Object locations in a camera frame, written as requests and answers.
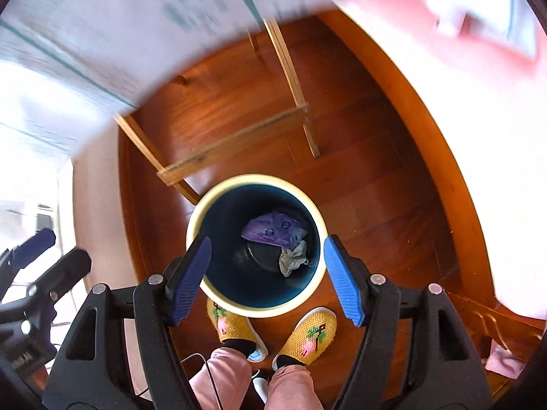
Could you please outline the left pink trouser leg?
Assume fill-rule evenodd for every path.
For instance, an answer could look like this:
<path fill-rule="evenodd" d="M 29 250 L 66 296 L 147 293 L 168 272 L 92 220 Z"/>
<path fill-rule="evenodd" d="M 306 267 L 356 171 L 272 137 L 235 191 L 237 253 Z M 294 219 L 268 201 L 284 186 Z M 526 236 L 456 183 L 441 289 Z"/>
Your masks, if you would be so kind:
<path fill-rule="evenodd" d="M 207 364 L 189 380 L 202 409 L 240 409 L 250 386 L 250 362 L 240 352 L 221 347 Z"/>

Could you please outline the crumpled white tissue in bin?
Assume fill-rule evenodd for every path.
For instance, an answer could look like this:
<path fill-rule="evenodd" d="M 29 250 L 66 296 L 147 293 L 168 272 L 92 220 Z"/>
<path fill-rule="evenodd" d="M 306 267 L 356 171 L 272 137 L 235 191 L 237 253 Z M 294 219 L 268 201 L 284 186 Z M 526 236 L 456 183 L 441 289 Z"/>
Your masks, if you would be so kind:
<path fill-rule="evenodd" d="M 279 269 L 284 277 L 289 277 L 293 271 L 302 265 L 309 265 L 306 253 L 307 243 L 305 241 L 300 241 L 294 249 L 281 249 Z"/>

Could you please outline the pink trouser leg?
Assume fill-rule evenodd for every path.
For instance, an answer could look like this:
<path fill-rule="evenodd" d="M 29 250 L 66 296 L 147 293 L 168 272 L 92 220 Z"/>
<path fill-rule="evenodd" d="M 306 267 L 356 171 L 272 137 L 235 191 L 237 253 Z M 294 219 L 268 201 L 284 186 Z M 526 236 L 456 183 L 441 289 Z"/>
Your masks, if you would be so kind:
<path fill-rule="evenodd" d="M 279 368 L 269 383 L 265 409 L 323 409 L 310 371 L 298 365 Z"/>
<path fill-rule="evenodd" d="M 202 409 L 240 409 L 250 386 L 250 362 L 240 352 L 221 347 L 207 364 L 189 380 Z"/>

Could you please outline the purple wrapper in bin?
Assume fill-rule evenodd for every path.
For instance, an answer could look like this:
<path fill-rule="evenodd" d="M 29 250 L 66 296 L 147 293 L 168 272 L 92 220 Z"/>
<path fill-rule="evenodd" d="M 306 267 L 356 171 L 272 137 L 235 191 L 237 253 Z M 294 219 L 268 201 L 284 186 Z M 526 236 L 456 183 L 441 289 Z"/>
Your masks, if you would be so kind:
<path fill-rule="evenodd" d="M 247 241 L 287 249 L 294 249 L 307 234 L 298 220 L 279 212 L 253 218 L 241 231 Z"/>

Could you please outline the left yellow embroidered slipper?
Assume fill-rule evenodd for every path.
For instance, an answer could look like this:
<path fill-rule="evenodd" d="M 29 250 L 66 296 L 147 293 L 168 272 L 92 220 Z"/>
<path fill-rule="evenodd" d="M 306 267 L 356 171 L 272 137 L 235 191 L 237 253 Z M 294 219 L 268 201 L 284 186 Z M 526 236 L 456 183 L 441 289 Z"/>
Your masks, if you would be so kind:
<path fill-rule="evenodd" d="M 222 347 L 240 352 L 251 363 L 266 359 L 268 349 L 247 317 L 223 308 L 210 298 L 207 298 L 206 308 Z"/>

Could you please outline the white blue patterned tablecloth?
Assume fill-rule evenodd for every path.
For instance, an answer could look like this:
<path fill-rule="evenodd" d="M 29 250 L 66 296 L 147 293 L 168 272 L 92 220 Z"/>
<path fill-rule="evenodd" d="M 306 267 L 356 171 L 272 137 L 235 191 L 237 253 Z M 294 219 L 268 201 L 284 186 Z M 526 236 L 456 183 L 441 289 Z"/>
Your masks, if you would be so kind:
<path fill-rule="evenodd" d="M 1 0 L 1 138 L 75 154 L 176 70 L 332 0 Z"/>

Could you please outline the right pink trouser leg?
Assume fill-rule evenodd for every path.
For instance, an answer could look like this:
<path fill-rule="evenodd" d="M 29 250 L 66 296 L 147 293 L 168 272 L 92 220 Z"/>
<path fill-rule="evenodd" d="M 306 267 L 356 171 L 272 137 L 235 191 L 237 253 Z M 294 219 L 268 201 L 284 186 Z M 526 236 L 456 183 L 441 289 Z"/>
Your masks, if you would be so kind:
<path fill-rule="evenodd" d="M 265 409 L 323 409 L 310 371 L 298 365 L 279 368 L 269 383 Z"/>

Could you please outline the wooden bed frame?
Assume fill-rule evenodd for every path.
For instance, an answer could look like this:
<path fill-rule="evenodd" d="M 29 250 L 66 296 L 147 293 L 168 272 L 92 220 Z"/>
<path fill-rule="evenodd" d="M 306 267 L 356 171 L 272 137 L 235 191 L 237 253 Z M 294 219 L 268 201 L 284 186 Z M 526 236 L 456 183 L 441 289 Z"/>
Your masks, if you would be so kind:
<path fill-rule="evenodd" d="M 527 361 L 539 348 L 545 322 L 517 315 L 494 295 L 486 243 L 469 190 L 423 100 L 383 49 L 339 9 L 319 18 L 361 61 L 413 137 L 439 193 L 458 266 L 446 277 L 449 297 L 468 329 Z"/>

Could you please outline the round yellow rim trash bin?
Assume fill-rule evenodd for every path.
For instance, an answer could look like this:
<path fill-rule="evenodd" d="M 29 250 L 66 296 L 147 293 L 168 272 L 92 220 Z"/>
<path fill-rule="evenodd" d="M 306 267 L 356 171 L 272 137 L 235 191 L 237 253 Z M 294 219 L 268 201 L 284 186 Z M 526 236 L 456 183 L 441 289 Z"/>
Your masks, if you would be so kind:
<path fill-rule="evenodd" d="M 241 231 L 253 218 L 272 212 L 298 220 L 307 230 L 309 265 L 289 277 L 279 269 L 281 247 L 253 243 Z M 326 271 L 323 242 L 327 228 L 310 197 L 273 176 L 246 174 L 211 188 L 195 207 L 186 230 L 192 243 L 198 234 L 211 239 L 212 256 L 201 289 L 220 306 L 241 316 L 281 316 L 304 304 Z"/>

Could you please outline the right yellow embroidered slipper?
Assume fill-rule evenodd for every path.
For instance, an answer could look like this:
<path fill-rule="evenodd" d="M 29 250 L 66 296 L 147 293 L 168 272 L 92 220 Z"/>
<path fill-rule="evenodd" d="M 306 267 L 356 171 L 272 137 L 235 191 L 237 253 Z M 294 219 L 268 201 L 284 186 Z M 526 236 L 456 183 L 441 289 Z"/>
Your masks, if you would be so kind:
<path fill-rule="evenodd" d="M 285 344 L 275 355 L 272 369 L 309 367 L 322 355 L 336 336 L 336 314 L 326 307 L 310 310 L 295 326 Z"/>

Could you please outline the yellow embroidered slipper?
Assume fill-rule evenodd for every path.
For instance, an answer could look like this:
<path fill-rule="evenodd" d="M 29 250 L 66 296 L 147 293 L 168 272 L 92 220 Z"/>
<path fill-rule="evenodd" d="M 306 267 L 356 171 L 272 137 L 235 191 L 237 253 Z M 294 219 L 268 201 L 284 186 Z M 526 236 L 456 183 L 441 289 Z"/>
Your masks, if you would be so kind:
<path fill-rule="evenodd" d="M 266 359 L 268 349 L 247 317 L 223 308 L 210 298 L 207 298 L 206 308 L 222 347 L 240 352 L 251 363 Z"/>
<path fill-rule="evenodd" d="M 310 310 L 295 326 L 285 344 L 275 355 L 272 369 L 309 367 L 322 355 L 336 336 L 336 314 L 326 307 Z"/>

